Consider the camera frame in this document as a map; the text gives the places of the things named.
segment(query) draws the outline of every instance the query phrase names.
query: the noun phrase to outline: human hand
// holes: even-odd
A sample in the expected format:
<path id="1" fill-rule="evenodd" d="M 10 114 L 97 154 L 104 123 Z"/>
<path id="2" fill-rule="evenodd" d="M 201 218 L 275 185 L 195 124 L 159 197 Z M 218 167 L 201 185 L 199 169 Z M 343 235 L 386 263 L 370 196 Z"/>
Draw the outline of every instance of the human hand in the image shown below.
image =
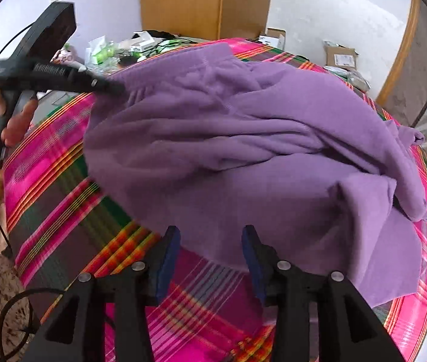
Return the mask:
<path id="1" fill-rule="evenodd" d="M 38 100 L 31 98 L 26 103 L 21 113 L 14 115 L 2 131 L 1 139 L 7 147 L 14 147 L 19 144 L 26 135 L 29 126 L 38 106 Z M 0 93 L 0 116 L 5 113 L 6 104 Z"/>

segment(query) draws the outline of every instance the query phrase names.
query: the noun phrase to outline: white label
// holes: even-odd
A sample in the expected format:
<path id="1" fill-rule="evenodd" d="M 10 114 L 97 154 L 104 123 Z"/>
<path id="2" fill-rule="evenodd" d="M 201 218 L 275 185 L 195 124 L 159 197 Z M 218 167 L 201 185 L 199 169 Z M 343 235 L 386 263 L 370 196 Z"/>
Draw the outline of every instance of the white label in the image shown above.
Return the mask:
<path id="1" fill-rule="evenodd" d="M 351 66 L 353 68 L 356 67 L 356 64 L 354 63 L 354 57 L 348 54 L 335 54 L 334 63 L 340 66 Z"/>

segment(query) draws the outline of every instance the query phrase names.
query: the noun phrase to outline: wooden furniture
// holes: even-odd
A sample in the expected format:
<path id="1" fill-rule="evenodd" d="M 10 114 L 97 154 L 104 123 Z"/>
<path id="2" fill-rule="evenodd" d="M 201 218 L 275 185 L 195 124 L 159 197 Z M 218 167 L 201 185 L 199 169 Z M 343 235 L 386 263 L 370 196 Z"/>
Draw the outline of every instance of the wooden furniture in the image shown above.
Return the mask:
<path id="1" fill-rule="evenodd" d="M 265 31 L 270 0 L 141 0 L 144 30 L 218 40 Z"/>

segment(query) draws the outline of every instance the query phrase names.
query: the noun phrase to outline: table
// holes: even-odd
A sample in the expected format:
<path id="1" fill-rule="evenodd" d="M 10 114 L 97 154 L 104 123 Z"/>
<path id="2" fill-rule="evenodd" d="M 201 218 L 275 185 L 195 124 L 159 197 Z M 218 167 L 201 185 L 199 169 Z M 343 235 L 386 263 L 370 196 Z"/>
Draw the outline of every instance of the table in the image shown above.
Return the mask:
<path id="1" fill-rule="evenodd" d="M 270 46 L 239 38 L 219 42 L 226 42 L 243 61 L 276 61 L 328 74 Z M 346 85 L 380 118 L 392 119 Z M 105 197 L 87 174 L 82 136 L 93 101 L 93 94 L 82 94 L 55 110 L 4 164 L 7 225 L 26 289 L 65 289 L 81 272 L 97 277 L 120 272 L 158 240 Z M 427 197 L 426 155 L 420 147 L 411 151 Z M 415 359 L 427 332 L 427 221 L 415 223 L 414 229 L 423 246 L 418 293 L 374 309 L 408 362 Z M 31 298 L 39 316 L 47 317 L 53 298 Z M 112 314 L 113 307 L 107 311 Z M 168 297 L 147 316 L 157 361 L 218 362 L 230 352 L 238 361 L 260 361 L 272 348 L 274 327 L 262 325 L 249 278 L 186 250 L 180 253 Z M 114 356 L 109 327 L 105 344 L 108 355 Z"/>

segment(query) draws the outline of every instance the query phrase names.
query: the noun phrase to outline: cardboard box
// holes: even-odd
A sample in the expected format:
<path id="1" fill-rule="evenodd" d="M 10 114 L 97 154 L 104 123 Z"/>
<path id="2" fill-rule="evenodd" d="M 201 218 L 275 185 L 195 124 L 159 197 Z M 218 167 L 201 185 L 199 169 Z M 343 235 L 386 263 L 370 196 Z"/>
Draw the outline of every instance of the cardboard box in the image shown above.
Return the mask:
<path id="1" fill-rule="evenodd" d="M 345 48 L 344 46 L 326 48 L 326 65 L 337 66 L 338 68 L 357 69 L 357 57 L 355 49 Z"/>
<path id="2" fill-rule="evenodd" d="M 285 48 L 285 31 L 277 28 L 267 28 L 265 34 L 260 35 L 259 42 L 280 50 Z"/>

